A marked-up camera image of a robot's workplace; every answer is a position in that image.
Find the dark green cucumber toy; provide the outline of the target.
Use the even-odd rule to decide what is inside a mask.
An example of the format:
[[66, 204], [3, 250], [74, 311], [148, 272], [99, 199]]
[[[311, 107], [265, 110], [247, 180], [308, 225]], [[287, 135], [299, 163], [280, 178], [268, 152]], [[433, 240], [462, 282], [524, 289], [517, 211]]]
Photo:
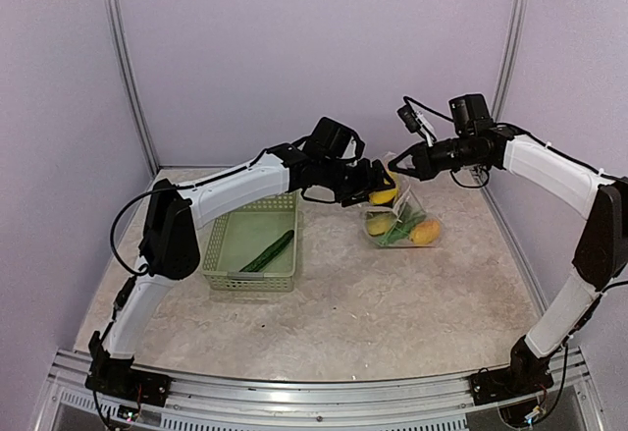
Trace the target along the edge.
[[240, 272], [262, 272], [263, 269], [279, 257], [288, 245], [292, 242], [295, 235], [294, 230], [288, 230], [282, 234], [277, 240], [266, 247], [257, 257], [240, 269]]

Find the yellow lemon toy back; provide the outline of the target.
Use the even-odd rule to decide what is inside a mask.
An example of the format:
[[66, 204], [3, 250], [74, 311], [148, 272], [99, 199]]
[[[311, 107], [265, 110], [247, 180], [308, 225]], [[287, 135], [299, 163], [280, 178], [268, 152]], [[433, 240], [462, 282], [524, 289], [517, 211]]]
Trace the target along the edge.
[[385, 189], [380, 191], [372, 192], [369, 195], [369, 202], [375, 206], [387, 206], [392, 207], [398, 197], [399, 188], [398, 188], [398, 177], [387, 171], [387, 174], [394, 182], [394, 187], [392, 189]]

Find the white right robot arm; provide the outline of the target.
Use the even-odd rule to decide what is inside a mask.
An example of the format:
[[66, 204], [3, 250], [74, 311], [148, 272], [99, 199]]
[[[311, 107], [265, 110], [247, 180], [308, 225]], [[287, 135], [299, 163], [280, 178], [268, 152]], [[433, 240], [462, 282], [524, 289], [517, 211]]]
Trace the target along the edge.
[[448, 109], [446, 119], [454, 134], [438, 138], [423, 116], [428, 106], [403, 97], [397, 115], [421, 140], [390, 162], [392, 171], [422, 182], [467, 168], [502, 171], [531, 184], [544, 201], [554, 199], [579, 221], [563, 286], [512, 348], [509, 366], [501, 375], [502, 387], [521, 396], [616, 287], [627, 266], [627, 181], [551, 147], [515, 124], [495, 121], [481, 94], [454, 97]]

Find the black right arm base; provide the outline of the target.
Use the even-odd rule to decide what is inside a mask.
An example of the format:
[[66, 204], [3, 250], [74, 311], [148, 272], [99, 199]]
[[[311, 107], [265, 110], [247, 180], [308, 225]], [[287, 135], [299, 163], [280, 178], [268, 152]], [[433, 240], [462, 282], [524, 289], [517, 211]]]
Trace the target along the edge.
[[480, 369], [468, 378], [474, 405], [491, 404], [540, 392], [553, 386], [551, 356], [536, 357], [521, 337], [506, 367]]

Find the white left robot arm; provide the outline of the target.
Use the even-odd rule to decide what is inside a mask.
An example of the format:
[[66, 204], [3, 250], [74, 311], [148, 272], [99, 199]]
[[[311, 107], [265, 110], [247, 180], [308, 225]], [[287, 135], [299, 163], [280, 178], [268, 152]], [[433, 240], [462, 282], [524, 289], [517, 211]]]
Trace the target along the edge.
[[130, 277], [114, 301], [103, 333], [89, 342], [100, 382], [119, 397], [130, 395], [137, 376], [130, 366], [148, 320], [176, 284], [200, 264], [197, 232], [220, 216], [266, 197], [313, 187], [332, 192], [343, 207], [391, 189], [393, 178], [379, 160], [364, 157], [353, 129], [328, 117], [294, 142], [264, 148], [252, 160], [204, 180], [173, 184], [167, 179], [131, 201], [148, 202], [138, 256], [124, 263]]

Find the green bok choy toy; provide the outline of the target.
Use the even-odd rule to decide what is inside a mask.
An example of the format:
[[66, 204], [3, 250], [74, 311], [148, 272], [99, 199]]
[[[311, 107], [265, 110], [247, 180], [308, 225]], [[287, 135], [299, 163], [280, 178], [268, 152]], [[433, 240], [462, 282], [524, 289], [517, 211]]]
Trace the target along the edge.
[[377, 244], [383, 247], [399, 244], [406, 240], [412, 229], [426, 218], [427, 213], [422, 208], [404, 202], [396, 221], [385, 234], [377, 238]]

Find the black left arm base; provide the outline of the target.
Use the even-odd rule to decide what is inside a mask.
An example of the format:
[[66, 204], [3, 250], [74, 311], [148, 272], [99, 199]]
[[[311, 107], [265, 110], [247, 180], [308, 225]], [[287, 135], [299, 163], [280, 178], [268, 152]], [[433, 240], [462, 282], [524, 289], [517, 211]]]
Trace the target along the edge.
[[172, 379], [161, 373], [132, 367], [133, 359], [93, 359], [85, 387], [105, 396], [164, 407]]

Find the yellow lemon toy front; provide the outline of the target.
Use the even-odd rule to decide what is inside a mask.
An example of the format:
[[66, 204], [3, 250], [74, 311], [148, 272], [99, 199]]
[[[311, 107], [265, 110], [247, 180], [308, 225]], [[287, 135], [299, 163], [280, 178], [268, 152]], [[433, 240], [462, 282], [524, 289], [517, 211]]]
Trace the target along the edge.
[[387, 213], [376, 213], [369, 216], [365, 222], [367, 234], [371, 237], [381, 236], [391, 228], [394, 222], [394, 217]]

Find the yellow lemon toy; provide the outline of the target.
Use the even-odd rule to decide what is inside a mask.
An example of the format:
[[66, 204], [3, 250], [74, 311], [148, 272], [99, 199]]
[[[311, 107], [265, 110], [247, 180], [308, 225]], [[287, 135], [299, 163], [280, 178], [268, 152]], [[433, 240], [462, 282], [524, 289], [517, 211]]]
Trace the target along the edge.
[[387, 213], [376, 213], [369, 216], [365, 222], [367, 234], [371, 237], [381, 236], [391, 228], [394, 222], [394, 217]]
[[372, 192], [369, 195], [369, 202], [375, 206], [387, 206], [392, 207], [398, 197], [399, 188], [398, 188], [398, 177], [387, 171], [387, 174], [394, 182], [394, 187], [392, 189], [385, 189], [380, 191]]

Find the clear zip top bag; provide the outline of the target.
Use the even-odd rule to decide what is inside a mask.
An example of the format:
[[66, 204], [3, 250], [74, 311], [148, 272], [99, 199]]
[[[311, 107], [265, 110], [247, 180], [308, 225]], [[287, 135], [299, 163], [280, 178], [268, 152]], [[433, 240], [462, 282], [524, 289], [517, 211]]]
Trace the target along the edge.
[[362, 205], [366, 237], [378, 248], [434, 247], [443, 234], [441, 221], [422, 206], [407, 176], [388, 169], [395, 157], [392, 152], [382, 157], [395, 188], [371, 193]]

